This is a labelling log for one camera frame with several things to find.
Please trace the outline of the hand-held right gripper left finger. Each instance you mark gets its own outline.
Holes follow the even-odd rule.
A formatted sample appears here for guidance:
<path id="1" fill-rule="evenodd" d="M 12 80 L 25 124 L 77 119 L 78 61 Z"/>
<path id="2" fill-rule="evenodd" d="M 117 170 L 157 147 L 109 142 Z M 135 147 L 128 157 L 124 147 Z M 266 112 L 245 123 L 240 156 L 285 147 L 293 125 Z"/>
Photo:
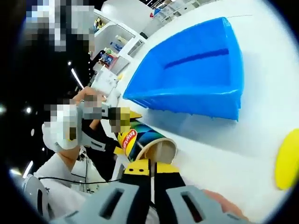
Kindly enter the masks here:
<path id="1" fill-rule="evenodd" d="M 82 224 L 143 224 L 151 201 L 151 161 L 128 164 L 121 179 L 113 182 L 80 210 Z"/>

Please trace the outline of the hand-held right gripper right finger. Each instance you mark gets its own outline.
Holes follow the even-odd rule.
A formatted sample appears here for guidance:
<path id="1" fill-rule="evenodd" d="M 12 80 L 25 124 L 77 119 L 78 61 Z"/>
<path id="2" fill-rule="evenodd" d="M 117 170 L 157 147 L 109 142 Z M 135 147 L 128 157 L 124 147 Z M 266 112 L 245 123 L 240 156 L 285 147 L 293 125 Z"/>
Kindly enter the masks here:
<path id="1" fill-rule="evenodd" d="M 197 187 L 186 185 L 179 170 L 156 162 L 154 204 L 161 224 L 232 224 L 234 216 Z"/>

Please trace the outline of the person's left hand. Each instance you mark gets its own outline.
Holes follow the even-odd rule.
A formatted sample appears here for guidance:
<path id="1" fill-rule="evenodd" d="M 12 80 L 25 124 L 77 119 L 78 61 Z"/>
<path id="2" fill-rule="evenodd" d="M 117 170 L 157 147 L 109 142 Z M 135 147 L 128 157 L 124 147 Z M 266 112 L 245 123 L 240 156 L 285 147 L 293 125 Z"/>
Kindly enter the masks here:
<path id="1" fill-rule="evenodd" d="M 94 88 L 91 88 L 89 86 L 84 87 L 82 90 L 80 90 L 74 97 L 73 100 L 78 105 L 81 100 L 84 100 L 85 96 L 87 95 L 94 95 L 97 97 L 97 99 L 100 99 L 102 102 L 106 102 L 106 96 L 101 91 L 98 91 Z"/>

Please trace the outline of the person's right hand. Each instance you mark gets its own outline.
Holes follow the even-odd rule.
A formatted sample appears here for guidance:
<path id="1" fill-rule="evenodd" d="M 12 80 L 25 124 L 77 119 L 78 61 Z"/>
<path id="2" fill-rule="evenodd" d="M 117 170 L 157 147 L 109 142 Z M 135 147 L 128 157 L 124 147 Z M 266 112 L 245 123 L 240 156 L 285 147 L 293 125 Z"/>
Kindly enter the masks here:
<path id="1" fill-rule="evenodd" d="M 223 195 L 221 195 L 217 192 L 209 191 L 207 189 L 203 189 L 203 192 L 211 199 L 217 201 L 221 205 L 223 212 L 233 213 L 234 215 L 236 215 L 246 221 L 249 221 L 249 219 L 246 216 L 244 216 L 242 211 L 234 203 L 232 203 L 231 201 L 226 199 Z"/>

